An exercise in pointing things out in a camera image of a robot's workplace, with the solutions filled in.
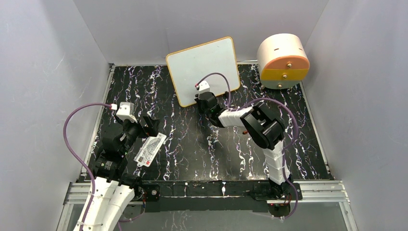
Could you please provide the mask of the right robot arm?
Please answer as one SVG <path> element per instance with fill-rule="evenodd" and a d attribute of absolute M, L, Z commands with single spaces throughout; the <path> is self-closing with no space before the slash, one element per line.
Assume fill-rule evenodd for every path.
<path fill-rule="evenodd" d="M 283 103 L 271 99 L 271 102 L 286 110 L 293 122 L 293 138 L 284 145 L 285 128 L 272 114 L 266 105 L 269 98 L 258 98 L 238 109 L 227 109 L 221 106 L 211 92 L 196 94 L 195 101 L 199 112 L 205 114 L 212 125 L 218 128 L 244 127 L 255 144 L 263 150 L 268 166 L 268 182 L 265 188 L 254 187 L 248 195 L 257 200 L 284 199 L 291 197 L 299 200 L 289 168 L 286 164 L 285 152 L 299 136 L 299 126 L 294 114 Z"/>

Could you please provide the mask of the yellow framed whiteboard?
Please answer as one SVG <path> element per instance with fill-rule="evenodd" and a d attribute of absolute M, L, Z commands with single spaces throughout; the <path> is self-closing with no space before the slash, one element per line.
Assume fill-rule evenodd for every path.
<path fill-rule="evenodd" d="M 166 64 L 181 107 L 196 103 L 194 98 L 199 91 L 195 85 L 208 74 L 211 75 L 205 81 L 216 96 L 241 86 L 231 37 L 170 53 L 166 56 Z"/>

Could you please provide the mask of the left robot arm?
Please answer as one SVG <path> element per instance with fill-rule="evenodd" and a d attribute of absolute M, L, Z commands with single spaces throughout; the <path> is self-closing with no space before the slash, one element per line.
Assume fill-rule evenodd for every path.
<path fill-rule="evenodd" d="M 140 167 L 149 167 L 163 145 L 166 135 L 159 133 L 159 120 L 144 116 L 145 125 L 130 115 L 118 116 L 122 132 L 102 139 L 92 170 L 95 185 L 74 229 L 76 231 L 112 231 L 131 200 L 146 198 L 148 187 L 140 177 L 124 173 L 127 154 L 138 138 L 145 142 L 136 155 Z"/>

